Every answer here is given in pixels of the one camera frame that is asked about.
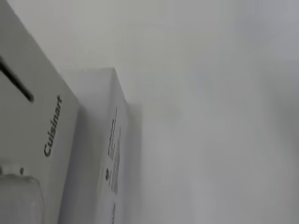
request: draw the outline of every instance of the cardboard box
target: cardboard box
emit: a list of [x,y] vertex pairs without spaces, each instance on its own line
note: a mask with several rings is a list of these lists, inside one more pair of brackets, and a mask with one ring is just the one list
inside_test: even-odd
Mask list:
[[60,214],[61,224],[122,223],[128,114],[112,68],[64,75],[82,105]]
[[0,0],[0,171],[38,180],[46,224],[58,220],[77,113],[74,94]]

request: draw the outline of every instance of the black slot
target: black slot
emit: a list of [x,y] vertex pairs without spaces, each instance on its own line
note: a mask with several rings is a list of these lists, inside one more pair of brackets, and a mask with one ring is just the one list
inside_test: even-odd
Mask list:
[[4,60],[0,57],[0,71],[9,79],[9,81],[23,94],[29,102],[35,100],[34,95],[29,92],[25,86],[21,83],[18,77],[12,72]]

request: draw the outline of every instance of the white box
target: white box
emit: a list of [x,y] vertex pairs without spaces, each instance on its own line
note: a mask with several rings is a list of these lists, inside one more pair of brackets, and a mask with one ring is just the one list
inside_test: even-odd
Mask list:
[[0,0],[0,57],[0,170],[2,175],[37,179],[44,223],[55,224],[78,100],[4,0]]
[[64,189],[61,224],[122,223],[128,114],[112,68],[64,75],[82,105]]

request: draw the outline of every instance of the white wall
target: white wall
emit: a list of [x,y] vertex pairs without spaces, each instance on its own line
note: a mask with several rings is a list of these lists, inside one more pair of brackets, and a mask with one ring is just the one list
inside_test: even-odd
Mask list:
[[298,223],[296,1],[9,2],[59,71],[115,66],[142,107],[131,223]]

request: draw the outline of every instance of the cuisinart logo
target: cuisinart logo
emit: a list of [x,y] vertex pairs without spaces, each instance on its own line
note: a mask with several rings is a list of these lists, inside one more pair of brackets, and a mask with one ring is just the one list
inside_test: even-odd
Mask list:
[[59,120],[60,111],[61,111],[61,108],[62,108],[62,103],[63,103],[63,100],[61,99],[60,95],[58,95],[54,116],[53,116],[53,119],[50,120],[50,128],[47,132],[48,141],[47,141],[47,143],[45,144],[45,147],[44,147],[44,153],[45,153],[46,157],[49,157],[50,153],[52,151],[52,146],[53,146],[53,142],[54,142],[54,139],[55,139],[56,128],[57,128],[57,125],[58,125],[58,120]]

